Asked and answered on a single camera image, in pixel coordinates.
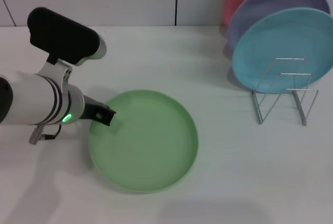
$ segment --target green led light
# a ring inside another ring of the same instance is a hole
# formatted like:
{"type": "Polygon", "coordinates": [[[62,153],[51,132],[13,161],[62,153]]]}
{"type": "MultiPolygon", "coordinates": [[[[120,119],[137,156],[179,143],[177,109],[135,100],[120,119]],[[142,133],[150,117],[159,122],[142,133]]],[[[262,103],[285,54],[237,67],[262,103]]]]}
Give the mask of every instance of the green led light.
{"type": "Polygon", "coordinates": [[[69,119],[71,119],[71,117],[72,117],[72,114],[68,114],[67,116],[65,116],[64,118],[63,118],[63,122],[65,123],[65,122],[67,122],[69,119]]]}

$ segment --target dish rack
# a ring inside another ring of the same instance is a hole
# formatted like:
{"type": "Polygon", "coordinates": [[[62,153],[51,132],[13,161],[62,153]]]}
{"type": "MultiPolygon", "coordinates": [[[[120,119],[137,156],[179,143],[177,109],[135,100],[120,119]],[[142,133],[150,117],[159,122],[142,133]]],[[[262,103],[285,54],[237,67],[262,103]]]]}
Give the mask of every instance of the dish rack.
{"type": "Polygon", "coordinates": [[[270,109],[268,110],[268,112],[266,113],[265,117],[262,116],[261,114],[261,110],[260,110],[260,105],[262,104],[262,102],[264,101],[265,97],[267,96],[267,94],[270,94],[270,91],[272,91],[272,89],[274,88],[274,85],[276,84],[276,82],[279,80],[280,77],[282,76],[295,76],[295,77],[301,77],[301,76],[305,76],[305,77],[309,77],[309,81],[308,81],[308,85],[306,86],[305,89],[299,89],[298,88],[298,82],[296,83],[296,87],[295,88],[285,88],[284,90],[285,91],[289,91],[294,99],[295,99],[295,102],[296,102],[296,106],[297,106],[297,110],[299,111],[299,114],[301,116],[301,121],[302,121],[302,125],[303,126],[306,126],[306,120],[308,119],[309,117],[309,113],[311,112],[311,109],[312,109],[312,106],[317,98],[317,95],[319,93],[319,90],[316,90],[316,89],[308,89],[309,87],[309,84],[311,83],[311,80],[312,80],[312,74],[311,73],[303,73],[304,71],[304,67],[305,67],[305,64],[306,64],[306,60],[305,59],[302,59],[302,58],[275,58],[272,60],[272,62],[270,63],[270,65],[267,67],[266,71],[264,72],[264,75],[263,77],[261,78],[261,80],[259,81],[257,87],[255,88],[255,90],[251,90],[251,94],[252,94],[252,98],[253,98],[253,102],[254,102],[254,107],[255,107],[255,112],[257,114],[257,117],[258,117],[258,120],[259,120],[259,124],[262,124],[267,116],[270,114],[270,112],[272,111],[273,107],[275,106],[276,102],[279,100],[279,98],[281,97],[282,93],[278,94],[277,98],[275,99],[273,105],[270,107],[270,109]],[[271,83],[268,91],[264,94],[263,98],[261,99],[260,102],[258,102],[258,99],[257,99],[257,91],[258,89],[260,88],[260,85],[262,83],[262,81],[266,78],[266,76],[268,75],[271,67],[273,66],[273,64],[275,62],[282,62],[282,61],[291,61],[291,60],[294,60],[294,61],[300,61],[300,62],[303,62],[303,65],[302,65],[302,70],[301,70],[301,73],[280,73],[279,75],[276,76],[276,78],[273,80],[273,82],[271,83]],[[298,91],[303,91],[304,94],[300,100],[299,96],[298,96],[298,91]],[[309,111],[307,112],[307,114],[305,115],[304,114],[304,111],[303,111],[303,108],[302,108],[302,102],[303,102],[303,99],[305,97],[305,94],[306,92],[308,91],[313,91],[315,92],[315,96],[312,100],[312,103],[310,105],[310,108],[309,108],[309,111]]]}

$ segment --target purple plate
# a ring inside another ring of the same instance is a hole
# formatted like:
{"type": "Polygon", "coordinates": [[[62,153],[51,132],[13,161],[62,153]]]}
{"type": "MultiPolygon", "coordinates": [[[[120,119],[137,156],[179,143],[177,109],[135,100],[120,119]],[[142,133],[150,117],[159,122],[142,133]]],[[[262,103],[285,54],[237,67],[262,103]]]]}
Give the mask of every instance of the purple plate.
{"type": "Polygon", "coordinates": [[[275,12],[293,7],[310,7],[330,13],[326,0],[245,0],[230,22],[229,46],[235,49],[240,38],[256,22],[275,12]]]}

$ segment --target green plate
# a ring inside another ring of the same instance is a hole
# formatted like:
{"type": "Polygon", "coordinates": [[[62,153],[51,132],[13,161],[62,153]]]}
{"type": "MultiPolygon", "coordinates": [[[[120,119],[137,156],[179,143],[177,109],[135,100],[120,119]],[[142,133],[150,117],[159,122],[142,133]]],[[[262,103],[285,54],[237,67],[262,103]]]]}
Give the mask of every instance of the green plate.
{"type": "Polygon", "coordinates": [[[97,169],[117,186],[152,192],[176,184],[198,152],[194,121],[172,98],[129,91],[107,105],[117,113],[110,126],[93,122],[89,150],[97,169]]]}

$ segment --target white table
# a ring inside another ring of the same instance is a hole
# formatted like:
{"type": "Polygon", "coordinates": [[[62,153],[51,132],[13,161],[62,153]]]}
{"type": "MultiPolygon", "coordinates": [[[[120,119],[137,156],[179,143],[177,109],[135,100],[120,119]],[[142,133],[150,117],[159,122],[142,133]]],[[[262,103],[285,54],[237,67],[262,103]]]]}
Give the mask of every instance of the white table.
{"type": "MultiPolygon", "coordinates": [[[[170,190],[130,194],[93,168],[89,121],[37,146],[28,144],[33,127],[0,126],[1,224],[333,222],[332,72],[312,87],[320,91],[307,127],[289,95],[258,125],[250,93],[230,73],[219,27],[93,29],[107,55],[74,67],[70,83],[101,101],[131,89],[179,101],[198,129],[194,168],[170,190]]],[[[27,28],[0,28],[0,69],[42,67],[47,53],[29,37],[27,28]]]]}

